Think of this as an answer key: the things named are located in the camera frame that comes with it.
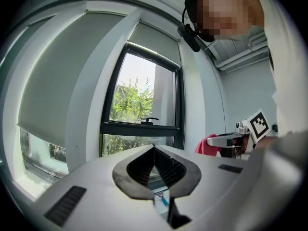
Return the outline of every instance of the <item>window handle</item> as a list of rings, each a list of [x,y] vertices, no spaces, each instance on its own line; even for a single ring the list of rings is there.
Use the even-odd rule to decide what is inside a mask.
[[[158,118],[155,118],[155,117],[148,117],[148,118],[146,118],[145,121],[142,121],[141,124],[144,124],[144,125],[153,125],[153,122],[150,122],[150,121],[149,121],[150,119],[151,119],[151,120],[157,120],[157,121],[159,121]]]

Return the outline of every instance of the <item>black grille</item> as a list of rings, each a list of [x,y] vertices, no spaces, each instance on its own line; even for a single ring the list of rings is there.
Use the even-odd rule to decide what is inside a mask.
[[[150,173],[156,166],[167,187],[177,183],[186,173],[186,167],[155,147],[132,161],[127,172],[139,184],[147,187]]]
[[[67,193],[45,214],[54,224],[62,227],[81,200],[87,189],[73,186]]]
[[[235,167],[235,166],[226,165],[226,164],[222,164],[218,168],[226,170],[226,171],[230,171],[230,172],[233,172],[233,173],[237,173],[237,174],[241,173],[241,171],[243,169],[242,167]]]

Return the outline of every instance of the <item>green tree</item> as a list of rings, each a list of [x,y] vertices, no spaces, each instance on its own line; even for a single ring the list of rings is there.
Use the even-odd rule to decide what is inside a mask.
[[[145,87],[138,91],[138,81],[137,77],[134,86],[131,79],[129,79],[128,86],[123,82],[122,85],[117,85],[110,120],[140,123],[140,121],[151,116],[154,90],[150,91],[149,79],[147,78]],[[103,156],[150,143],[149,137],[104,134]]]

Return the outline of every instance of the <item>white robotic arm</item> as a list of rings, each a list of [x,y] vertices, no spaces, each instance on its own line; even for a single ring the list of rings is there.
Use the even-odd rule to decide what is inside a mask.
[[[262,110],[258,110],[245,120],[236,123],[235,132],[208,138],[207,144],[221,148],[242,148],[244,137],[248,137],[244,154],[250,154],[258,141],[266,136],[269,131],[270,127]]]

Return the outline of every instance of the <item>pink object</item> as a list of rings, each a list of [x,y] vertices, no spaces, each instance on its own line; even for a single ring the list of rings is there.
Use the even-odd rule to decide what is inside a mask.
[[[201,140],[194,152],[203,155],[216,156],[217,152],[221,151],[221,148],[216,146],[210,146],[206,142],[208,138],[212,137],[218,137],[218,135],[216,135],[215,133],[211,133],[205,139]]]

